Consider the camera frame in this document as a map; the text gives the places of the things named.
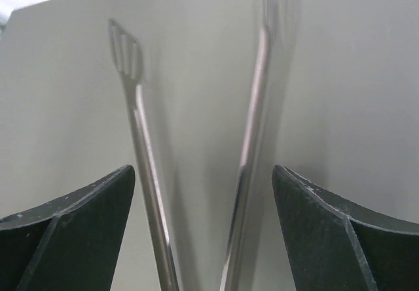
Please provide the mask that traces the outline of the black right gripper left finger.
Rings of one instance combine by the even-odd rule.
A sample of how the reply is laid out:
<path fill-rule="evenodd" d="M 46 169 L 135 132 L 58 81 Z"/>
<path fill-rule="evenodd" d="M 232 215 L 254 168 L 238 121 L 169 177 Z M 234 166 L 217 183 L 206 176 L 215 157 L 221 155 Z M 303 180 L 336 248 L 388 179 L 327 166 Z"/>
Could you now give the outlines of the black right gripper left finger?
<path fill-rule="evenodd" d="M 2 290 L 110 290 L 132 204 L 131 165 L 1 219 Z"/>

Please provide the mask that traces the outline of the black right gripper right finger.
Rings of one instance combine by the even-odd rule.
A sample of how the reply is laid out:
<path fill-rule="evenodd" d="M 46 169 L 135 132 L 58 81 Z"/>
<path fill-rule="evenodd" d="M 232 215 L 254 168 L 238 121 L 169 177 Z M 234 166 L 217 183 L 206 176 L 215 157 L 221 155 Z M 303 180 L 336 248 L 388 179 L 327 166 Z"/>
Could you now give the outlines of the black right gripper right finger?
<path fill-rule="evenodd" d="M 375 212 L 281 165 L 272 188 L 297 290 L 417 290 L 418 225 Z"/>

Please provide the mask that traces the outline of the silver metal tongs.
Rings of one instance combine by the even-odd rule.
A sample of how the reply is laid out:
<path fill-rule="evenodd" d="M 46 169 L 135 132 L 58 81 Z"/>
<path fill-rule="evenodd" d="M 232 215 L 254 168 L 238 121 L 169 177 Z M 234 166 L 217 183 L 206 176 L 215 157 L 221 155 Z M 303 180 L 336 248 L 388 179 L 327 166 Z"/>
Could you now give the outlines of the silver metal tongs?
<path fill-rule="evenodd" d="M 236 290 L 240 280 L 242 242 L 251 186 L 254 181 L 268 103 L 268 71 L 278 21 L 277 0 L 261 0 L 261 21 L 244 141 L 240 156 L 236 198 L 221 276 L 221 290 Z M 134 143 L 147 221 L 162 290 L 180 290 L 173 257 L 173 240 L 162 198 L 162 176 L 156 162 L 145 108 L 143 59 L 138 40 L 115 19 L 108 20 L 109 46 L 116 72 L 122 82 Z"/>

